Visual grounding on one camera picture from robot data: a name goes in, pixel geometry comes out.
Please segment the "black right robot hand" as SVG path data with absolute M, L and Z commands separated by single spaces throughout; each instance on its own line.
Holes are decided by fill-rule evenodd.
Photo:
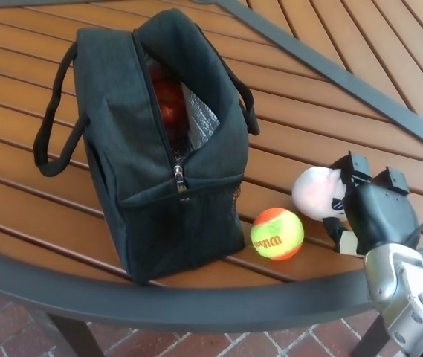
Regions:
M 405 175 L 386 167 L 371 176 L 366 157 L 350 151 L 331 166 L 340 170 L 346 192 L 340 200 L 351 229 L 339 218 L 326 217 L 323 227 L 337 248 L 342 248 L 345 233 L 356 236 L 356 253 L 365 255 L 374 248 L 396 243 L 415 249 L 419 244 L 419 220 L 407 196 Z

